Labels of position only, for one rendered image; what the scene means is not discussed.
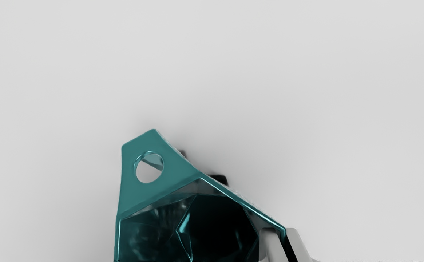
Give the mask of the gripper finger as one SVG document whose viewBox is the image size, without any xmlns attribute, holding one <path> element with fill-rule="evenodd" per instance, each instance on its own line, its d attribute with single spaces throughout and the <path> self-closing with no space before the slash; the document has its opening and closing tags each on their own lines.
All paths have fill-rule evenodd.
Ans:
<svg viewBox="0 0 424 262">
<path fill-rule="evenodd" d="M 283 241 L 280 242 L 275 229 L 261 229 L 260 262 L 320 262 L 309 255 L 295 228 L 286 228 Z"/>
</svg>

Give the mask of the teal faceted mug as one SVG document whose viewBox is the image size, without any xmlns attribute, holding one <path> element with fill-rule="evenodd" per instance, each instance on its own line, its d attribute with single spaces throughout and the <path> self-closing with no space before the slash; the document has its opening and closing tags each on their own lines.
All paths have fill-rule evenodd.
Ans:
<svg viewBox="0 0 424 262">
<path fill-rule="evenodd" d="M 121 147 L 114 262 L 260 262 L 263 230 L 299 262 L 284 226 L 193 166 L 156 130 Z"/>
</svg>

